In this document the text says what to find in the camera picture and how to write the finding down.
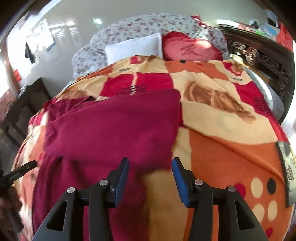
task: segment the maroon blanket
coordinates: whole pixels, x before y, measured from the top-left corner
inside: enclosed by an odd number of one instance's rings
[[[33,229],[38,229],[68,187],[86,188],[106,178],[122,157],[130,160],[125,193],[110,210],[114,240],[147,240],[143,172],[169,169],[179,124],[177,90],[61,100],[46,107],[45,157],[33,195]],[[84,240],[88,216],[84,215]]]

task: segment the hanging black cloth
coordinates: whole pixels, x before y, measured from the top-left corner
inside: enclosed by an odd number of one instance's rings
[[[28,43],[26,43],[26,54],[25,54],[25,57],[26,58],[29,58],[32,64],[35,63],[35,56],[32,54]]]

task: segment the plastic bag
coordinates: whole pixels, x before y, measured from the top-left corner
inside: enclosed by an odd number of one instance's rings
[[[289,34],[288,30],[283,25],[283,23],[281,23],[281,31],[279,32],[279,35],[278,35],[278,37],[276,39],[276,42],[278,44],[283,45],[288,50],[293,51],[293,38]]]

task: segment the metal bolt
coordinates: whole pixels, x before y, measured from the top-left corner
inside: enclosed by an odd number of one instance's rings
[[[106,179],[100,180],[99,184],[100,184],[101,186],[105,186],[105,185],[108,184],[108,180],[106,180]]]
[[[230,192],[235,192],[236,191],[236,189],[235,189],[235,187],[234,186],[228,186],[228,191],[230,191]]]
[[[75,191],[75,188],[74,187],[70,187],[67,189],[67,193],[72,193]]]
[[[194,181],[194,184],[195,184],[195,185],[202,185],[202,184],[203,184],[203,181],[200,180],[200,179],[196,179],[196,180]]]

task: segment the hand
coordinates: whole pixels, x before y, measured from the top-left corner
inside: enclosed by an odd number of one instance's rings
[[[9,188],[9,197],[10,200],[3,196],[0,197],[0,219],[8,230],[12,230],[12,224],[8,219],[7,213],[11,208],[19,212],[22,207],[22,202],[17,196],[17,191],[14,187]]]

